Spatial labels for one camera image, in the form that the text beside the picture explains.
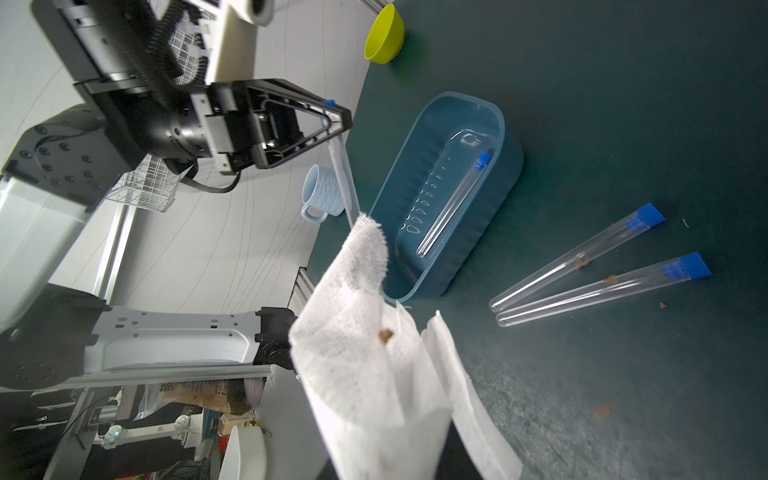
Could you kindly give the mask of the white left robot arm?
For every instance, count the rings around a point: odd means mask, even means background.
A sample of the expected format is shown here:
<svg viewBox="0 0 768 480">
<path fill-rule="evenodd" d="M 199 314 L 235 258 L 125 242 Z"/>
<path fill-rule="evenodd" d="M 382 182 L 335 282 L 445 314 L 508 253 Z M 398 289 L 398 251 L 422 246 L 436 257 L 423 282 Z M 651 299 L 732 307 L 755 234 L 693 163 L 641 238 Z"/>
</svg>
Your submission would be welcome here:
<svg viewBox="0 0 768 480">
<path fill-rule="evenodd" d="M 290 364 L 284 308 L 160 313 L 111 302 L 127 262 L 110 193 L 166 208 L 201 171 L 273 171 L 352 113 L 254 74 L 270 1 L 34 1 L 80 102 L 29 127 L 1 169 L 1 384 L 38 390 L 239 377 Z"/>
</svg>

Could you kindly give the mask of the white gauze wipe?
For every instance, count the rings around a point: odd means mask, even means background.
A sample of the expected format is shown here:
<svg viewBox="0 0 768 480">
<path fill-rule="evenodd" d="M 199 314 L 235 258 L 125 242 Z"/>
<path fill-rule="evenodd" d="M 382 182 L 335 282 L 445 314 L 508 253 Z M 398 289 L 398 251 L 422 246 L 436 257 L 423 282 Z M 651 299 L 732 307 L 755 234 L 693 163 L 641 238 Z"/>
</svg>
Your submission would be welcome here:
<svg viewBox="0 0 768 480">
<path fill-rule="evenodd" d="M 523 465 L 480 401 L 440 314 L 419 329 L 381 286 L 388 249 L 360 215 L 289 332 L 291 356 L 337 475 L 432 479 L 455 430 L 485 479 Z"/>
</svg>

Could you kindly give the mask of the blue capped test tube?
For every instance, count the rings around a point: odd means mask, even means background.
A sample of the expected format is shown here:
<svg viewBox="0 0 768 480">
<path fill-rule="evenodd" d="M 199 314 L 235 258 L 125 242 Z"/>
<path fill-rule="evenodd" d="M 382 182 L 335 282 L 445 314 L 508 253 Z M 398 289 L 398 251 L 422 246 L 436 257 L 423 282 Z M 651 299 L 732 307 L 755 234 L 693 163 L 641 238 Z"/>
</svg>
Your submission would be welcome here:
<svg viewBox="0 0 768 480">
<path fill-rule="evenodd" d="M 442 235 L 459 207 L 471 193 L 475 184 L 478 182 L 486 167 L 490 164 L 492 155 L 490 151 L 481 153 L 474 161 L 473 165 L 467 170 L 467 173 L 454 190 L 451 197 L 447 200 L 442 211 L 439 213 L 430 229 L 425 234 L 419 244 L 416 254 L 419 258 L 425 258 L 433 249 L 437 240 Z"/>
</svg>

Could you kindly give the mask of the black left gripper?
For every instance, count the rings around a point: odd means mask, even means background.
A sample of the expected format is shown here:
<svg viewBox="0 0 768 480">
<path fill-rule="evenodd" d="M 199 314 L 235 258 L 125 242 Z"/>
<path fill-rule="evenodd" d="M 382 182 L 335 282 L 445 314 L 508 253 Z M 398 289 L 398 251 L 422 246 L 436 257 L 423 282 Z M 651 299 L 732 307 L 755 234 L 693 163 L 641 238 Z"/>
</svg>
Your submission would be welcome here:
<svg viewBox="0 0 768 480">
<path fill-rule="evenodd" d="M 224 175 L 273 169 L 348 131 L 352 113 L 282 79 L 166 88 L 161 158 L 175 174 L 211 158 Z"/>
</svg>

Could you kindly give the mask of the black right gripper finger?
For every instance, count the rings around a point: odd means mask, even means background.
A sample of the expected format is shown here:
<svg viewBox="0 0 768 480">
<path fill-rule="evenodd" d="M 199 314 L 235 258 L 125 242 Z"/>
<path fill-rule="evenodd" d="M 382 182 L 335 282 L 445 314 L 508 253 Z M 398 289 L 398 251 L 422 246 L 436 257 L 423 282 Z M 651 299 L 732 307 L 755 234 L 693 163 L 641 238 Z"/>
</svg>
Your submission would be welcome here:
<svg viewBox="0 0 768 480">
<path fill-rule="evenodd" d="M 436 480 L 481 480 L 454 424 L 446 436 L 443 451 L 437 466 Z"/>
</svg>

